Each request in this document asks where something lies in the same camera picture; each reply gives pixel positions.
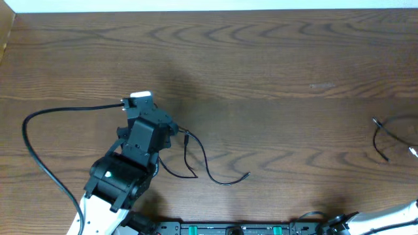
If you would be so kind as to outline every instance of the white backdrop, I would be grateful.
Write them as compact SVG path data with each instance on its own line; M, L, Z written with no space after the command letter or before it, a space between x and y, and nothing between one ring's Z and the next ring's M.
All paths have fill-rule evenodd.
M418 8L418 0L5 0L16 13Z

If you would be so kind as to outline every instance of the green tape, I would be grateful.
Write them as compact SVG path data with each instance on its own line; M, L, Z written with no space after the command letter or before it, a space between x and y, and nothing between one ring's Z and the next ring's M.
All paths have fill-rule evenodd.
M281 231L281 227L273 227L273 234L274 235L283 235L283 232Z
M197 235L197 226L189 226L189 235Z

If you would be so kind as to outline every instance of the wooden tabletop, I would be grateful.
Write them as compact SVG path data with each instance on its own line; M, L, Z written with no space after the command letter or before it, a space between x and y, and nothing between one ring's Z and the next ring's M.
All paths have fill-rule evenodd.
M20 14L0 66L0 234L65 234L71 201L24 146L23 119L153 91L203 142L197 180L164 170L135 209L154 219L286 221L379 210L417 198L418 159L375 125L418 114L418 10ZM90 166L126 126L120 108L36 117L29 137L79 200ZM418 140L418 120L388 126ZM182 141L160 152L189 175Z

